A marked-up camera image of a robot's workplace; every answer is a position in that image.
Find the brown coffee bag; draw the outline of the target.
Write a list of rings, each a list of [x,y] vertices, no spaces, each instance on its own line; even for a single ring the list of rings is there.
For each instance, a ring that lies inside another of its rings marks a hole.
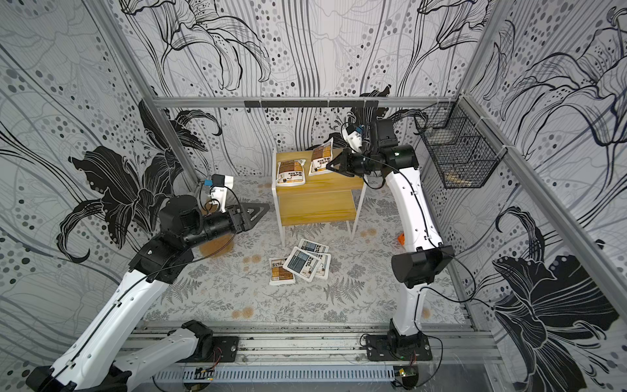
[[[269,259],[270,266],[270,286],[282,286],[282,285],[291,285],[296,282],[296,278],[291,271],[284,269],[283,265],[287,258],[285,257],[277,257]]]
[[[332,138],[313,149],[309,175],[319,176],[330,173],[331,171],[327,169],[327,165],[331,162],[331,160],[333,160]]]
[[[305,179],[305,159],[294,159],[279,162],[276,175],[278,187],[303,186]]]

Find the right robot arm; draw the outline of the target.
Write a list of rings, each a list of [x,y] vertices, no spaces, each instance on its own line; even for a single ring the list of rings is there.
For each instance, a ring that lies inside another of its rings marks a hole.
[[[377,172],[394,197],[405,253],[391,260],[394,277],[403,287],[388,342],[395,348],[414,345],[424,336],[421,313],[426,296],[436,276],[454,259],[454,251],[443,244],[429,213],[416,151],[411,145],[400,144],[394,121],[377,120],[366,132],[358,132],[353,124],[345,125],[341,135],[347,145],[326,168],[363,180]]]

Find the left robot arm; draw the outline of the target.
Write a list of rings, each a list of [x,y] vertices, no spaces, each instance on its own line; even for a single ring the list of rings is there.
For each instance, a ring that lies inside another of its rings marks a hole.
[[[236,203],[208,215],[196,197],[170,199],[159,213],[160,231],[132,258],[115,293],[75,343],[50,366],[26,378],[33,391],[131,391],[182,360],[207,359],[213,331],[189,321],[135,354],[119,351],[156,299],[194,263],[193,250],[225,235],[252,230],[269,204]]]

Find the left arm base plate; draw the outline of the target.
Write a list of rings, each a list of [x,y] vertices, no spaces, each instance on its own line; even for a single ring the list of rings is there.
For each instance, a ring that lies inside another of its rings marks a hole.
[[[231,364],[236,361],[239,345],[238,336],[206,336],[199,340],[194,352],[195,362]]]

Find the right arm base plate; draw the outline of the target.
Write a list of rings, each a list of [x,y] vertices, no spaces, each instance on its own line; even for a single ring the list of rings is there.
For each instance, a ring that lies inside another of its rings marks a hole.
[[[422,333],[400,340],[387,335],[363,334],[360,345],[371,362],[427,362],[433,359],[431,344]]]

